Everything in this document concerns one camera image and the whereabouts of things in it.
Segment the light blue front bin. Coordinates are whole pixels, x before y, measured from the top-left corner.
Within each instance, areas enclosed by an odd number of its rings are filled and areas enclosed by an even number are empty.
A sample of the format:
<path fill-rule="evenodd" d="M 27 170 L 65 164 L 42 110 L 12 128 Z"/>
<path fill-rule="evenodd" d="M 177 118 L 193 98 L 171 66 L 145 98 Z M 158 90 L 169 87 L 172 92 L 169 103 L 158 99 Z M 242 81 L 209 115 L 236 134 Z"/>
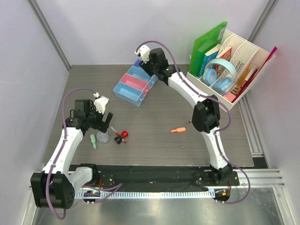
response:
<path fill-rule="evenodd" d="M 123 82 L 118 82 L 118 84 L 114 87 L 113 92 L 116 97 L 137 107 L 139 107 L 144 100 L 143 91 L 131 87 Z"/>

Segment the pink plastic bin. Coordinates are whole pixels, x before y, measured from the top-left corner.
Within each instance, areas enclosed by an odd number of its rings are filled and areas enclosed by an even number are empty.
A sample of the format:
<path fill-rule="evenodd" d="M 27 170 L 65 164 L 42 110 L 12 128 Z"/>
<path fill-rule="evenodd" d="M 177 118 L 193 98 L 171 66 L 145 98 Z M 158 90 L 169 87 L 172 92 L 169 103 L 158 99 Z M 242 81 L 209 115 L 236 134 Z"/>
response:
<path fill-rule="evenodd" d="M 146 96 L 150 89 L 148 82 L 127 73 L 122 76 L 120 82 L 142 91 L 143 96 Z"/>

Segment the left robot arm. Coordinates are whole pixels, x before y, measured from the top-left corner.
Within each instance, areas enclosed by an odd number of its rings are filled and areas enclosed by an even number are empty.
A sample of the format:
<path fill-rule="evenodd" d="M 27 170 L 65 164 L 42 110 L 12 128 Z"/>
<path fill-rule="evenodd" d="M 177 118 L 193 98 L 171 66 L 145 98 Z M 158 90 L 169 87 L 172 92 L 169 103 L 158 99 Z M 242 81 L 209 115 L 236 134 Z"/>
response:
<path fill-rule="evenodd" d="M 75 101 L 50 160 L 41 172 L 34 172 L 30 179 L 37 207 L 47 208 L 51 204 L 55 209 L 69 209 L 77 190 L 85 184 L 95 187 L 99 183 L 100 175 L 95 164 L 80 164 L 72 174 L 68 170 L 77 147 L 90 128 L 107 132 L 113 117 L 111 112 L 105 113 L 108 101 L 104 96 L 94 101 Z"/>

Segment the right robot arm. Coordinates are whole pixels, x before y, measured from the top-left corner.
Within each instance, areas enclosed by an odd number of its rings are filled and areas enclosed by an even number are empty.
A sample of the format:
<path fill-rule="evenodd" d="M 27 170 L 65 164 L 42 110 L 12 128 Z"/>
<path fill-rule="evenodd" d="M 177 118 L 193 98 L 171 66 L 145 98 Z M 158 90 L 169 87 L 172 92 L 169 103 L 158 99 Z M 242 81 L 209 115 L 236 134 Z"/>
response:
<path fill-rule="evenodd" d="M 217 185 L 223 185 L 228 181 L 233 169 L 218 132 L 220 126 L 218 98 L 201 92 L 176 65 L 170 65 L 163 49 L 150 49 L 142 45 L 135 53 L 142 59 L 139 65 L 149 76 L 156 75 L 160 81 L 179 92 L 193 107 L 192 124 L 205 140 L 210 156 L 212 181 Z"/>

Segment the light blue bin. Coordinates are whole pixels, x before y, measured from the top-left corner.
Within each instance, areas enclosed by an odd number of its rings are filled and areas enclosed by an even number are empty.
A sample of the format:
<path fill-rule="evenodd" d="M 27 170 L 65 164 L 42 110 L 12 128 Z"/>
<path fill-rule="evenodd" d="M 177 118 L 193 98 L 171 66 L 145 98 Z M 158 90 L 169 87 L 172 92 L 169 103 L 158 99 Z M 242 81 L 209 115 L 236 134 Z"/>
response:
<path fill-rule="evenodd" d="M 157 81 L 158 77 L 156 75 L 149 76 L 143 69 L 139 67 L 132 66 L 128 71 L 128 74 L 144 80 L 149 83 L 149 89 L 152 89 L 153 85 Z"/>
<path fill-rule="evenodd" d="M 131 87 L 123 82 L 118 82 L 118 84 L 114 87 L 113 92 L 116 97 L 137 107 L 139 107 L 144 100 L 143 91 Z"/>

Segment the purple plastic bin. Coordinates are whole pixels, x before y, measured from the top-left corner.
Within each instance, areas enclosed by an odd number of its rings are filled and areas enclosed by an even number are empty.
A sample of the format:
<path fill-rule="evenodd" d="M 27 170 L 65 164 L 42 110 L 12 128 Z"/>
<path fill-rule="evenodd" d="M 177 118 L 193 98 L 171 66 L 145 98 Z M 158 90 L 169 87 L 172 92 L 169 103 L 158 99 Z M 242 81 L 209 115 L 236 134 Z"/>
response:
<path fill-rule="evenodd" d="M 143 62 L 143 60 L 138 59 L 134 64 L 134 67 L 137 67 L 139 69 L 145 69 L 145 63 Z"/>

